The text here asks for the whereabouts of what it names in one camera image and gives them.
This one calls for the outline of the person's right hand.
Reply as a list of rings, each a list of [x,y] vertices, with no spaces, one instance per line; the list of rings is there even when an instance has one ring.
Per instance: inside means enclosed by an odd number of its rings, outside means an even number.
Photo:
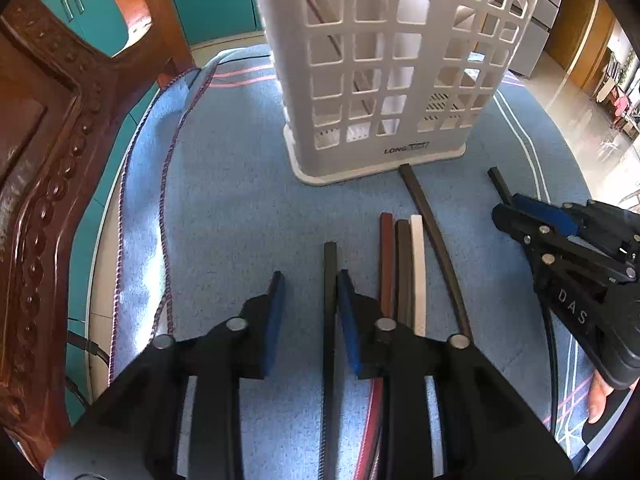
[[[596,370],[592,376],[587,396],[588,422],[590,425],[594,425],[600,420],[606,408],[606,401],[613,391],[614,388],[611,387]]]

